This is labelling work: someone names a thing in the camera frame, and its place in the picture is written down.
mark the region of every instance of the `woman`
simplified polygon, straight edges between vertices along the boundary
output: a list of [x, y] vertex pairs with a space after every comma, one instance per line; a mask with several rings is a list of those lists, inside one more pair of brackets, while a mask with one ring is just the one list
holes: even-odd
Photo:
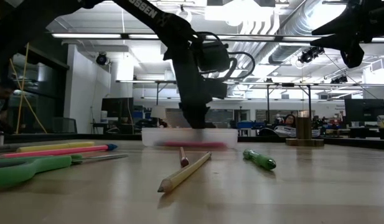
[[294, 115], [292, 115], [292, 114], [287, 115], [284, 118], [284, 124], [287, 127], [295, 128], [296, 127], [296, 117]]

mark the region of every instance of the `wooden cylinder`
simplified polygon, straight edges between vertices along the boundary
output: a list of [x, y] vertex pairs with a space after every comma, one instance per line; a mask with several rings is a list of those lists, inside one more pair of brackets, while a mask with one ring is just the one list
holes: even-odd
[[297, 139], [312, 139], [311, 120], [309, 118], [296, 118]]

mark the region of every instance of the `scissors handle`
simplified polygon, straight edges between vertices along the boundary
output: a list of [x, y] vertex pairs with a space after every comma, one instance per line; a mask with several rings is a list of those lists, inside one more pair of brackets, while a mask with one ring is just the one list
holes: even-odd
[[31, 179], [39, 172], [70, 167], [71, 156], [0, 159], [0, 188]]

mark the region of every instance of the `ceiling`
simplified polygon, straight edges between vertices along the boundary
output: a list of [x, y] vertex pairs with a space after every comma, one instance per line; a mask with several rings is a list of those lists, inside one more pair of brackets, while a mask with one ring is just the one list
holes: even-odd
[[[228, 1], [233, 4], [233, 8], [236, 1], [249, 1], [249, 0], [233, 0]], [[7, 2], [13, 4], [14, 6], [18, 5], [21, 0], [7, 0]], [[158, 6], [163, 11], [177, 13], [180, 9], [180, 5], [183, 4], [184, 9], [191, 13], [192, 19], [190, 21], [192, 28], [196, 31], [210, 31], [216, 34], [251, 34], [253, 32], [252, 27], [250, 31], [248, 30], [248, 23], [240, 23], [237, 25], [237, 18], [233, 15], [225, 15], [225, 19], [222, 21], [219, 20], [207, 20], [209, 10], [214, 9], [213, 6], [207, 6], [207, 0], [199, 0], [191, 2], [171, 2], [165, 3], [165, 1], [154, 1], [153, 3]], [[278, 24], [282, 24], [284, 20], [297, 8], [302, 0], [289, 0], [288, 7], [276, 7], [274, 14], [279, 16]], [[307, 0], [307, 2], [321, 4], [321, 0]], [[297, 11], [294, 17], [300, 16], [300, 12]], [[320, 16], [326, 15], [325, 12], [321, 12]], [[263, 24], [267, 23], [268, 18], [260, 18], [263, 21]], [[51, 32], [64, 33], [64, 32], [83, 32], [83, 33], [152, 33], [152, 30], [145, 26], [142, 22], [138, 21], [131, 14], [124, 11], [122, 8], [113, 4], [110, 1], [101, 3], [95, 6], [93, 9], [80, 9], [77, 12], [61, 16], [56, 18], [47, 29]], [[156, 40], [64, 40], [64, 42], [69, 42], [71, 44], [77, 44], [78, 48], [84, 51], [90, 57], [96, 57], [97, 53], [100, 51], [99, 46], [128, 46], [130, 52], [135, 57], [135, 67], [134, 74], [139, 77], [144, 75], [148, 76], [151, 74], [163, 75], [165, 70], [170, 70], [170, 62], [163, 62], [161, 60], [163, 54], [163, 45], [160, 41]], [[253, 54], [253, 48], [251, 45], [254, 43], [244, 43], [242, 44], [243, 50]], [[239, 43], [230, 42], [230, 50], [237, 48], [236, 45]], [[267, 47], [261, 46], [262, 50], [257, 53], [256, 58], [259, 55], [265, 53], [264, 49]], [[352, 70], [345, 69], [348, 74], [357, 82], [362, 81], [362, 68], [370, 66], [371, 63], [378, 61], [381, 58], [384, 58], [384, 44], [365, 44], [362, 45], [363, 50], [365, 51], [365, 58], [362, 65], [359, 68], [354, 68]], [[265, 78], [271, 77], [274, 82], [329, 82], [331, 77], [335, 75], [340, 75], [340, 68], [345, 68], [346, 66], [342, 62], [340, 54], [336, 50], [325, 49], [327, 55], [321, 55], [319, 58], [312, 61], [310, 64], [302, 65], [297, 62], [297, 58], [301, 55], [301, 50], [295, 51], [290, 55], [287, 60], [279, 65], [258, 65], [253, 73], [254, 76], [250, 77], [245, 81], [247, 82], [262, 82]], [[108, 56], [112, 60], [123, 57], [123, 52], [108, 52]]]

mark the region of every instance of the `pink pencil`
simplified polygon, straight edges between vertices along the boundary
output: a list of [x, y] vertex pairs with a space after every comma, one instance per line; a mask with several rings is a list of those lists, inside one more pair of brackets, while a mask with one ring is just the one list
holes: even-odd
[[56, 150], [37, 151], [37, 152], [9, 153], [9, 154], [3, 154], [0, 157], [16, 158], [16, 157], [32, 157], [32, 156], [59, 156], [59, 155], [93, 152], [93, 151], [112, 151], [116, 148], [117, 146], [114, 144], [107, 144], [104, 146], [76, 147], [71, 149], [56, 149]]

